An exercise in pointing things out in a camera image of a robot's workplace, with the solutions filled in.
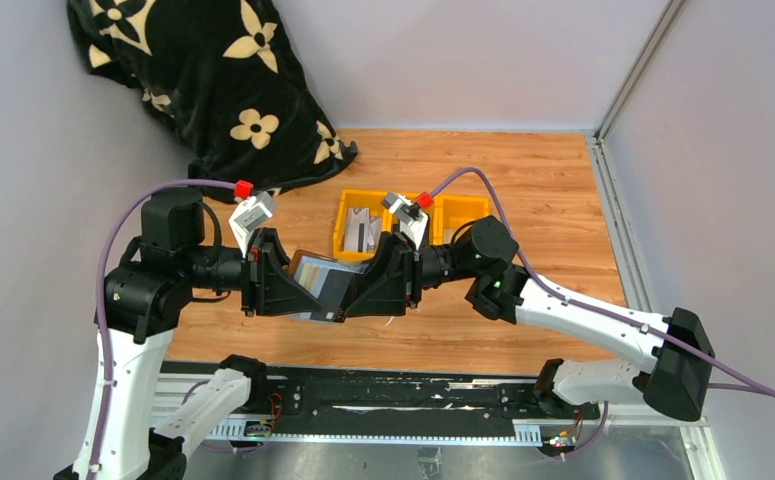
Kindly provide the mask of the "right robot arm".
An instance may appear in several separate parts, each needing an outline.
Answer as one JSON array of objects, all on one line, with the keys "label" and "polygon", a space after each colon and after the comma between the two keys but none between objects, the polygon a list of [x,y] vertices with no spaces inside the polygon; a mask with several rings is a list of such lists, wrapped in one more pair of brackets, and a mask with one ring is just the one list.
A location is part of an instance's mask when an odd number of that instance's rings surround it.
[{"label": "right robot arm", "polygon": [[543,415],[612,402],[644,403],[680,421],[701,418],[715,353],[697,314],[630,310],[568,290],[515,264],[517,249],[493,216],[470,222],[443,245],[416,247],[402,233],[385,233],[350,280],[339,316],[401,316],[423,291],[469,279],[465,298],[482,317],[550,329],[614,354],[609,361],[547,361],[533,392]]}]

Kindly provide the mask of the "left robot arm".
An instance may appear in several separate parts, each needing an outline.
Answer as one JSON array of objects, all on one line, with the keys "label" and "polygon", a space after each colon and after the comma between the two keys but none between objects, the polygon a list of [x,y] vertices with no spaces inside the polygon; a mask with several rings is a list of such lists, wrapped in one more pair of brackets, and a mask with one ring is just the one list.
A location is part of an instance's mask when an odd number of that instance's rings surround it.
[{"label": "left robot arm", "polygon": [[249,315],[281,316],[313,310],[316,298],[286,270],[287,260],[265,222],[274,197],[240,181],[229,227],[237,244],[205,246],[203,222],[213,210],[202,182],[169,182],[127,208],[141,232],[115,267],[109,233],[97,266],[95,324],[98,367],[90,417],[76,459],[62,479],[180,479],[189,459],[232,412],[262,413],[270,435],[285,399],[267,366],[231,355],[186,395],[177,410],[153,422],[159,374],[183,309],[196,289],[238,293]]}]

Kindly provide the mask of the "brown leather card holder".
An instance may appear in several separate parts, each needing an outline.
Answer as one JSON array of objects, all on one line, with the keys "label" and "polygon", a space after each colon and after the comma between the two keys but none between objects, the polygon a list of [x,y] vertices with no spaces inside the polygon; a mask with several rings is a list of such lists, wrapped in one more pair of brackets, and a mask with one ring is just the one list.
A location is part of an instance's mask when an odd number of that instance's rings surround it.
[{"label": "brown leather card holder", "polygon": [[340,303],[354,275],[366,268],[362,263],[338,261],[305,250],[295,252],[290,270],[294,279],[320,303],[316,310],[290,314],[296,320],[337,322]]}]

